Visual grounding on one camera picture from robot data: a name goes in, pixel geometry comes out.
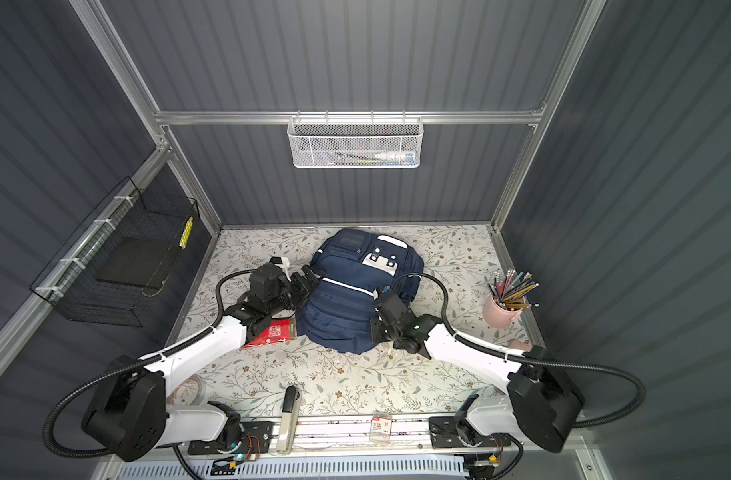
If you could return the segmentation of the red card box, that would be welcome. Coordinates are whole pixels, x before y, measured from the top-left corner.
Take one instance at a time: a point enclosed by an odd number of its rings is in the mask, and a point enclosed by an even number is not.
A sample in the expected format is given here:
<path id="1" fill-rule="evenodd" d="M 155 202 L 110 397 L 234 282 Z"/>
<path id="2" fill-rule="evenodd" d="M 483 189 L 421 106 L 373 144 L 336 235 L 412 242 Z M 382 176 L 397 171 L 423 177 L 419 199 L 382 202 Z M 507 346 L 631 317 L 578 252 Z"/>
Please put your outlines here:
<path id="1" fill-rule="evenodd" d="M 286 343 L 296 338 L 295 318 L 275 319 L 267 330 L 245 345 L 244 349 Z"/>

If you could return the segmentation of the navy blue student backpack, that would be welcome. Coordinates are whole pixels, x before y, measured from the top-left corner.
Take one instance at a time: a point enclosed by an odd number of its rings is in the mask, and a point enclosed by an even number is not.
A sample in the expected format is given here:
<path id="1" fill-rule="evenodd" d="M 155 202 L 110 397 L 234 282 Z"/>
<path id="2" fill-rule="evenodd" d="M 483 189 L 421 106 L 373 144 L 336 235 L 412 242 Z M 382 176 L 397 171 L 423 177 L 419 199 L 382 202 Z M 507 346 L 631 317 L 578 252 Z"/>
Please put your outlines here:
<path id="1" fill-rule="evenodd" d="M 415 274 L 425 261 L 397 237 L 345 228 L 323 243 L 310 267 L 321 282 L 296 312 L 297 332 L 339 353 L 363 354 L 377 346 L 371 340 L 377 294 L 411 273 L 399 292 L 411 304 L 421 283 Z"/>

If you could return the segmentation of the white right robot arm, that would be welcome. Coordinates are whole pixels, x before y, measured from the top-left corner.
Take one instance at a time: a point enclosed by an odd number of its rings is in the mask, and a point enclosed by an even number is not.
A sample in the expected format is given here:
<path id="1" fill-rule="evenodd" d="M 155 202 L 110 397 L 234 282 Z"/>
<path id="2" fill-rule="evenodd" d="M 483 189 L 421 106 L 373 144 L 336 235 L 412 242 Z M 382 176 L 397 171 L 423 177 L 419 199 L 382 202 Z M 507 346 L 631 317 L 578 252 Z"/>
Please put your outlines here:
<path id="1" fill-rule="evenodd" d="M 463 402 L 455 414 L 461 443 L 478 446 L 485 438 L 511 434 L 551 453 L 563 451 L 583 396 L 567 372 L 521 363 L 549 360 L 547 350 L 523 351 L 451 334 L 441 318 L 415 315 L 393 292 L 379 294 L 373 308 L 371 341 L 391 342 L 397 350 L 457 366 L 505 394 L 503 399 L 473 394 Z"/>

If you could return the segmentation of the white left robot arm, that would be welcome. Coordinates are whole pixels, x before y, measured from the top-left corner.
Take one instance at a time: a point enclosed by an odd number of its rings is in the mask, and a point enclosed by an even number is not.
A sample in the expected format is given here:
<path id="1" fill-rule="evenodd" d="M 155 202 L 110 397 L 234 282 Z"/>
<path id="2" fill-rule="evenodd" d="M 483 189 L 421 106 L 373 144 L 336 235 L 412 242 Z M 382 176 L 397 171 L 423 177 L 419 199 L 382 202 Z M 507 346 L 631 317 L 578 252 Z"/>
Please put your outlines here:
<path id="1" fill-rule="evenodd" d="M 158 447 L 217 439 L 237 413 L 212 404 L 173 406 L 169 398 L 202 368 L 257 339 L 277 314 L 301 308 L 320 283 L 309 266 L 287 274 L 267 263 L 247 274 L 250 288 L 243 300 L 227 307 L 219 299 L 217 318 L 208 327 L 142 357 L 140 366 L 117 359 L 119 374 L 99 383 L 83 432 L 125 462 Z"/>

